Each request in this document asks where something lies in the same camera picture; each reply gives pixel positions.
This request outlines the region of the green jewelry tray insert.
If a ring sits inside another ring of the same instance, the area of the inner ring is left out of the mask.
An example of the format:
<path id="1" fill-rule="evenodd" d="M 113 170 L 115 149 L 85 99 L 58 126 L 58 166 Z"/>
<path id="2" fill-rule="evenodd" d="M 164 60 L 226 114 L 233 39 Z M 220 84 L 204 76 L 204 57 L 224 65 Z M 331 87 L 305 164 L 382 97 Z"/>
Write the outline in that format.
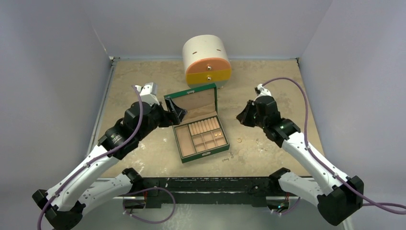
<path id="1" fill-rule="evenodd" d="M 183 163 L 214 155 L 230 148 L 217 115 L 173 128 Z"/>

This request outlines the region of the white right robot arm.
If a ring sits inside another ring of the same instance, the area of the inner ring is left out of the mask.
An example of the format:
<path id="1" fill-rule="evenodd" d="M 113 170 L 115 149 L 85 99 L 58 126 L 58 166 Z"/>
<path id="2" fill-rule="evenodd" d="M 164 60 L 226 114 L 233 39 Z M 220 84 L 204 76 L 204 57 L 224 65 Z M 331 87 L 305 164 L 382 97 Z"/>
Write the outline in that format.
<path id="1" fill-rule="evenodd" d="M 271 96 L 249 100 L 237 120 L 247 127 L 259 127 L 266 137 L 293 156 L 313 177 L 303 179 L 287 169 L 273 174 L 269 189 L 275 195 L 293 193 L 317 207 L 320 215 L 337 226 L 362 207 L 356 195 L 364 192 L 364 182 L 358 176 L 349 177 L 336 168 L 311 144 L 305 143 L 304 133 L 290 119 L 282 118 Z"/>

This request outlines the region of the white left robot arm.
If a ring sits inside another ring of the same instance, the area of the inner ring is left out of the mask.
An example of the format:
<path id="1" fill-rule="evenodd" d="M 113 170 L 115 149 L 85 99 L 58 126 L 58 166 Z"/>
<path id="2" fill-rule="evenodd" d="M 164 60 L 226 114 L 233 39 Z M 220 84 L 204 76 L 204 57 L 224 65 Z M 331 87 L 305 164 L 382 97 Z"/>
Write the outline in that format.
<path id="1" fill-rule="evenodd" d="M 54 187 L 39 189 L 32 195 L 42 210 L 37 228 L 41 228 L 45 217 L 56 230 L 74 228 L 91 208 L 114 196 L 139 195 L 145 188 L 143 177 L 133 168 L 124 169 L 121 174 L 104 186 L 91 185 L 109 168 L 138 147 L 148 134 L 158 127 L 180 124 L 187 110 L 178 107 L 171 98 L 166 98 L 168 110 L 161 102 L 149 104 L 135 102 L 115 125 L 106 130 L 89 156 L 66 178 Z"/>

